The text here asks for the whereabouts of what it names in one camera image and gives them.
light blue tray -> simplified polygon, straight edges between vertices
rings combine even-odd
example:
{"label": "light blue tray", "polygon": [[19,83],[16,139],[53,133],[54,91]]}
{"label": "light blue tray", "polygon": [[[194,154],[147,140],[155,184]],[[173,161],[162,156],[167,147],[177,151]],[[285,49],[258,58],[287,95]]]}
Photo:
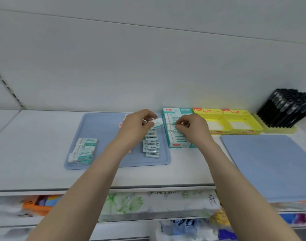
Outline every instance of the light blue tray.
{"label": "light blue tray", "polygon": [[[68,155],[73,152],[78,138],[97,138],[98,144],[94,152],[94,159],[97,158],[105,147],[116,137],[119,130],[119,123],[123,122],[125,113],[119,112],[90,112],[85,113],[80,121],[79,127],[67,153],[64,167],[67,170],[87,169],[89,165],[78,165],[68,163]],[[143,153],[143,142],[136,145],[131,153],[125,155],[119,167],[129,166],[154,166],[166,165],[171,163],[170,150],[167,145],[164,127],[156,129],[157,137],[160,142],[160,158],[145,157]]]}
{"label": "light blue tray", "polygon": [[241,173],[271,203],[306,200],[306,152],[286,135],[222,135]]}

finger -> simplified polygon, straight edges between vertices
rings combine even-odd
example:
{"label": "finger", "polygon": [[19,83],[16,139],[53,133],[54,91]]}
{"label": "finger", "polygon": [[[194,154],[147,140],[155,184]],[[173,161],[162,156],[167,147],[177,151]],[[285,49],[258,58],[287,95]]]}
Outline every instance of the finger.
{"label": "finger", "polygon": [[185,122],[185,121],[189,122],[191,118],[192,118],[191,115],[184,115],[176,121],[175,125],[181,124],[182,122]]}
{"label": "finger", "polygon": [[177,125],[175,125],[175,128],[177,129],[177,130],[179,130],[181,133],[183,133],[183,134],[186,134],[187,132],[188,132],[188,128],[187,127],[185,127],[184,125],[182,125],[182,124],[177,124]]}
{"label": "finger", "polygon": [[153,118],[151,118],[151,117],[144,117],[143,119],[146,120],[146,121],[152,121],[153,120]]}
{"label": "finger", "polygon": [[143,128],[147,132],[147,130],[149,130],[151,127],[153,127],[154,124],[155,124],[154,122],[147,122],[146,124],[143,125]]}
{"label": "finger", "polygon": [[136,113],[138,113],[142,119],[145,117],[157,118],[157,115],[154,112],[150,111],[149,109],[143,109]]}

forearm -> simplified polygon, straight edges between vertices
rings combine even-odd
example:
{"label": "forearm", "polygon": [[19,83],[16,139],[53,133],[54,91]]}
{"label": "forearm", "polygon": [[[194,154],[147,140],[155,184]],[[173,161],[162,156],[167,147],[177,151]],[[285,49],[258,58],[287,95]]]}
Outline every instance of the forearm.
{"label": "forearm", "polygon": [[118,146],[115,140],[106,147],[31,232],[28,241],[89,240],[119,163],[127,153]]}
{"label": "forearm", "polygon": [[239,240],[300,240],[215,142],[200,147]]}

